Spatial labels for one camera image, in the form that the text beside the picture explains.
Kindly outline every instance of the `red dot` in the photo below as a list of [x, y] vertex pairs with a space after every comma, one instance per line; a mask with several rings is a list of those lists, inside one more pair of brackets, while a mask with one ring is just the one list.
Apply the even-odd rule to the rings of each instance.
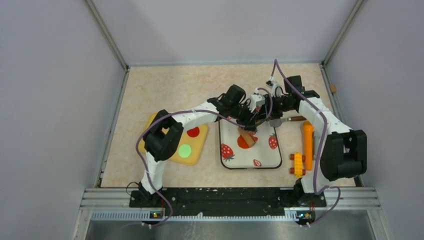
[[192, 138], [197, 137], [199, 133], [200, 133], [200, 129], [198, 127], [195, 127], [187, 131], [187, 135]]

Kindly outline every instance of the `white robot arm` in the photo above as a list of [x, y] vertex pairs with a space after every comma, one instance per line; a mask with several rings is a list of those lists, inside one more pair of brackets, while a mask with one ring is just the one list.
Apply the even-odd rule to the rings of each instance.
[[[183, 132], [227, 117], [236, 119], [237, 123], [243, 126], [245, 130], [256, 131], [258, 125], [265, 121], [279, 120], [283, 116], [283, 112], [290, 110], [298, 111], [313, 125], [316, 143], [315, 155], [318, 151], [318, 142], [321, 138], [326, 138], [325, 145], [321, 148], [322, 155], [318, 163], [319, 166], [316, 169], [315, 184], [317, 189], [321, 189], [339, 178], [351, 178], [363, 174], [367, 169], [367, 138], [365, 133], [362, 130], [354, 131], [340, 122], [325, 107], [316, 92], [313, 90], [305, 91], [300, 76], [289, 77], [289, 81], [292, 82], [292, 80], [296, 88], [299, 88], [299, 91], [317, 106], [318, 111], [308, 102], [300, 99], [297, 94], [288, 90], [286, 85], [284, 86], [288, 93], [282, 94], [281, 86], [270, 80], [267, 85], [273, 90], [271, 94], [261, 95], [258, 90], [255, 90], [248, 100], [241, 102], [243, 101], [242, 98], [246, 96], [246, 92], [239, 86], [232, 85], [220, 97], [210, 98], [183, 114], [175, 113], [172, 117], [168, 117], [158, 123], [157, 126], [152, 127], [143, 138], [148, 170], [145, 171], [140, 181], [140, 192], [144, 195], [152, 195], [155, 193], [155, 189], [159, 190], [162, 187], [166, 160], [177, 150]], [[327, 130], [324, 135], [322, 135], [324, 121], [320, 112], [327, 119]], [[161, 110], [153, 121], [168, 114], [165, 110]], [[164, 134], [162, 128], [169, 129], [168, 133]], [[314, 175], [310, 174], [301, 178], [294, 187], [300, 188], [297, 185], [301, 184], [303, 194], [314, 193]]]

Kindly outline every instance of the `gray wall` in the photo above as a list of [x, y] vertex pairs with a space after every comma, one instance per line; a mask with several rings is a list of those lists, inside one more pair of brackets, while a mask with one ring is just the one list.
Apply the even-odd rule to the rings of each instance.
[[355, 0], [94, 0], [129, 65], [321, 61]]
[[0, 239], [71, 237], [122, 79], [84, 1], [0, 1]]
[[368, 1], [329, 66], [395, 239], [423, 239], [424, 1]]

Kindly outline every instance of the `white plate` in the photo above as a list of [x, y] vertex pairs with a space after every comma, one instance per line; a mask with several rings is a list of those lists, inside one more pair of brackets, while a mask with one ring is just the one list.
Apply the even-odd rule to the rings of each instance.
[[221, 163], [228, 169], [276, 169], [283, 160], [278, 146], [276, 130], [269, 122], [257, 127], [254, 137], [257, 142], [250, 148], [240, 147], [242, 142], [238, 127], [219, 121], [219, 142]]

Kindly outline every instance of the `cable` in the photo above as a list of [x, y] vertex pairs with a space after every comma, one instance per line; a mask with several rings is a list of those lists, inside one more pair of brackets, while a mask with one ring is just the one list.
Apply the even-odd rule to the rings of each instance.
[[324, 126], [322, 129], [322, 134], [321, 134], [321, 139], [319, 140], [319, 145], [318, 145], [318, 152], [316, 153], [316, 160], [315, 160], [315, 168], [313, 170], [313, 192], [316, 195], [320, 195], [326, 187], [323, 187], [321, 190], [317, 190], [317, 175], [318, 175], [318, 165], [320, 164], [320, 159], [321, 159], [321, 150], [323, 149], [323, 145], [324, 145], [324, 141], [327, 138], [327, 118], [324, 115], [324, 113], [322, 113], [320, 111], [320, 109], [315, 106], [315, 104], [313, 104], [310, 100], [308, 100], [300, 91], [298, 91], [295, 86], [293, 86], [293, 84], [287, 79], [287, 77], [284, 75], [283, 71], [280, 68], [280, 65], [278, 64], [277, 59], [274, 60], [274, 69], [275, 67], [277, 67], [279, 73], [281, 74], [282, 78], [284, 79], [284, 81], [290, 86], [291, 89], [293, 89], [293, 91], [304, 101], [306, 101], [313, 109], [315, 109], [317, 112], [319, 112], [319, 115], [322, 117], [322, 120], [324, 121]]
[[271, 96], [271, 93], [270, 93], [270, 91], [268, 91], [266, 88], [263, 88], [263, 87], [258, 87], [257, 88], [258, 90], [263, 90], [263, 91], [265, 91], [267, 94], [268, 94], [268, 96], [269, 96], [269, 112], [267, 112], [267, 105], [265, 104], [265, 113], [266, 113], [266, 116], [265, 116], [265, 118], [264, 119], [262, 119], [260, 122], [257, 122], [257, 123], [255, 123], [255, 124], [252, 124], [252, 125], [245, 125], [245, 126], [243, 126], [244, 128], [256, 128], [256, 127], [258, 127], [259, 125], [261, 125], [261, 124], [263, 124], [263, 123], [265, 123], [265, 121], [267, 120], [267, 119], [269, 119], [270, 118], [270, 116], [271, 116], [271, 113], [272, 113], [272, 109], [273, 109], [273, 97]]
[[273, 77], [274, 75], [274, 71], [275, 68], [277, 67], [279, 73], [281, 74], [282, 78], [284, 79], [284, 81], [290, 86], [291, 89], [293, 89], [293, 91], [304, 101], [306, 101], [313, 109], [315, 109], [317, 112], [319, 112], [319, 115], [322, 117], [322, 120], [324, 121], [324, 126], [322, 129], [322, 133], [321, 133], [321, 139], [319, 140], [319, 145], [318, 145], [318, 150], [316, 153], [316, 159], [315, 159], [315, 166], [313, 169], [313, 192], [315, 193], [315, 195], [320, 195], [322, 192], [324, 192], [325, 189], [330, 188], [330, 189], [337, 189], [338, 190], [338, 196], [337, 199], [335, 201], [335, 203], [333, 204], [333, 206], [326, 212], [324, 213], [324, 215], [322, 215], [318, 220], [316, 220], [315, 222], [313, 222], [312, 224], [310, 224], [309, 226], [315, 225], [316, 223], [319, 223], [325, 216], [327, 216], [335, 207], [336, 205], [339, 203], [340, 197], [341, 197], [341, 190], [338, 186], [324, 186], [322, 189], [320, 189], [319, 191], [317, 190], [317, 176], [318, 176], [318, 169], [319, 169], [319, 164], [320, 164], [320, 159], [321, 159], [321, 151], [324, 145], [324, 141], [327, 138], [327, 118], [324, 115], [324, 113], [322, 113], [320, 111], [320, 109], [315, 106], [315, 104], [313, 104], [310, 100], [308, 100], [301, 92], [299, 92], [295, 86], [293, 86], [293, 84], [287, 79], [287, 77], [284, 75], [283, 71], [280, 68], [280, 65], [278, 64], [277, 59], [274, 60], [274, 67], [272, 68], [272, 73], [271, 73], [271, 77]]
[[276, 96], [277, 96], [277, 89], [280, 89], [280, 90], [281, 90], [281, 94], [282, 94], [282, 95], [286, 95], [286, 96], [288, 95], [287, 93], [284, 93], [283, 88], [282, 88], [281, 86], [278, 86], [278, 87], [276, 87], [276, 88], [275, 88], [275, 92], [274, 92], [274, 94], [275, 94]]
[[240, 103], [242, 103], [246, 99], [246, 92], [243, 93], [243, 99], [240, 100]]
[[243, 102], [243, 106], [246, 106], [247, 104], [251, 104], [250, 98], [246, 99], [246, 101]]
[[131, 194], [129, 194], [129, 193], [128, 193], [128, 187], [129, 187], [131, 184], [137, 184], [137, 186], [138, 186], [138, 185], [139, 185], [139, 183], [138, 183], [138, 182], [135, 182], [135, 181], [132, 181], [132, 182], [128, 183], [128, 185], [126, 186], [126, 188], [125, 188], [125, 192], [126, 192], [126, 194], [128, 194], [130, 197], [131, 197]]
[[[263, 88], [263, 87], [259, 87], [259, 88], [258, 88], [258, 90], [263, 90], [263, 91], [265, 91], [266, 93], [268, 93], [268, 94], [269, 94], [269, 96], [271, 96], [271, 93], [270, 93], [267, 89], [265, 89], [265, 88]], [[272, 98], [270, 98], [270, 99], [271, 99], [271, 101], [270, 101], [270, 109], [272, 109], [272, 107], [273, 107], [273, 101], [272, 101]], [[169, 117], [174, 116], [174, 115], [178, 115], [178, 114], [189, 114], [189, 113], [192, 113], [192, 112], [193, 112], [192, 110], [177, 111], [177, 112], [169, 113], [169, 114], [167, 114], [167, 115], [165, 115], [165, 116], [160, 117], [158, 120], [154, 121], [152, 124], [150, 124], [150, 126], [149, 126], [149, 127], [147, 127], [147, 128], [146, 128], [146, 130], [145, 130], [145, 131], [144, 131], [144, 132], [140, 135], [140, 137], [138, 138], [138, 140], [137, 140], [137, 142], [136, 142], [136, 144], [135, 144], [135, 150], [136, 150], [136, 152], [137, 152], [138, 156], [139, 156], [139, 157], [141, 158], [141, 160], [143, 161], [143, 165], [144, 165], [144, 169], [145, 169], [145, 171], [146, 171], [146, 175], [147, 175], [148, 183], [150, 184], [150, 186], [151, 186], [151, 188], [154, 190], [154, 192], [155, 192], [157, 195], [159, 195], [159, 197], [161, 197], [161, 198], [162, 198], [162, 199], [166, 202], [166, 204], [169, 206], [169, 210], [170, 210], [170, 213], [169, 213], [169, 216], [168, 216], [168, 217], [166, 217], [164, 220], [162, 220], [162, 221], [160, 221], [160, 222], [158, 222], [158, 223], [156, 223], [156, 224], [152, 225], [152, 227], [156, 227], [156, 226], [162, 225], [162, 224], [163, 224], [166, 220], [168, 220], [168, 219], [169, 219], [169, 218], [173, 215], [173, 213], [174, 213], [174, 209], [173, 209], [173, 207], [172, 207], [171, 203], [168, 201], [168, 199], [167, 199], [165, 196], [163, 196], [163, 195], [162, 195], [162, 193], [160, 193], [160, 192], [159, 192], [159, 191], [155, 188], [155, 186], [153, 185], [153, 183], [152, 183], [152, 179], [150, 178], [150, 174], [149, 174], [149, 167], [147, 166], [146, 160], [144, 159], [144, 157], [143, 157], [142, 153], [139, 151], [139, 144], [140, 144], [141, 140], [143, 139], [144, 135], [145, 135], [148, 131], [150, 131], [150, 129], [151, 129], [151, 128], [153, 128], [156, 124], [160, 123], [160, 122], [161, 122], [161, 121], [163, 121], [164, 119], [169, 118]], [[221, 115], [221, 114], [219, 114], [219, 113], [217, 113], [217, 112], [211, 111], [211, 110], [206, 110], [206, 109], [197, 109], [197, 110], [196, 110], [196, 112], [198, 112], [198, 113], [209, 113], [209, 114], [213, 114], [213, 115], [216, 115], [216, 116], [218, 116], [218, 117], [222, 118], [223, 120], [225, 120], [225, 121], [227, 121], [227, 122], [229, 122], [229, 123], [231, 123], [231, 124], [233, 124], [233, 125], [236, 125], [236, 126], [238, 126], [238, 127], [241, 127], [241, 128], [246, 127], [246, 126], [244, 126], [244, 125], [241, 125], [241, 124], [238, 124], [238, 123], [236, 123], [236, 122], [233, 122], [233, 121], [229, 120], [228, 118], [226, 118], [225, 116], [223, 116], [223, 115]], [[266, 118], [269, 118], [269, 116], [270, 116], [270, 115], [271, 115], [271, 110], [267, 113]]]
[[338, 187], [338, 186], [330, 186], [330, 187], [326, 186], [324, 189], [327, 189], [327, 188], [337, 189], [338, 190], [337, 198], [336, 198], [334, 204], [330, 207], [330, 209], [328, 211], [326, 211], [324, 213], [324, 215], [322, 215], [320, 218], [318, 218], [314, 222], [310, 223], [309, 226], [313, 226], [313, 225], [321, 222], [336, 207], [336, 205], [339, 203], [340, 197], [342, 195], [342, 190], [340, 190], [340, 187]]

